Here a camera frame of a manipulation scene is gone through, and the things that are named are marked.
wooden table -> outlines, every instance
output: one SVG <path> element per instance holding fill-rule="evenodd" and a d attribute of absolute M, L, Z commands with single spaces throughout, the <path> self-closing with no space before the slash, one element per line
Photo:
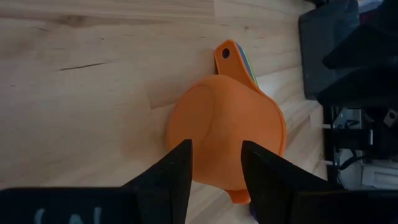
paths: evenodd
<path fill-rule="evenodd" d="M 177 99 L 237 41 L 289 132 L 285 158 L 325 178 L 322 108 L 303 95 L 301 0 L 3 0 L 0 188 L 119 186 L 166 152 Z M 193 183 L 187 223 L 254 223 Z"/>

orange plastic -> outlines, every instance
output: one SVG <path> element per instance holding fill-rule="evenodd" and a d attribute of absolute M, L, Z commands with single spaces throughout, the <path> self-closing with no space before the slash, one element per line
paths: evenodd
<path fill-rule="evenodd" d="M 227 41 L 215 51 L 218 71 L 223 75 L 200 80 L 178 100 L 166 139 L 168 150 L 192 139 L 193 179 L 224 189 L 234 203 L 245 204 L 250 196 L 241 165 L 242 142 L 254 141 L 282 155 L 286 127 L 277 104 L 250 82 L 244 67 L 237 66 L 244 66 L 244 62 L 232 57 L 239 51 L 231 46 Z M 227 59 L 219 57 L 225 47 L 230 48 Z"/>

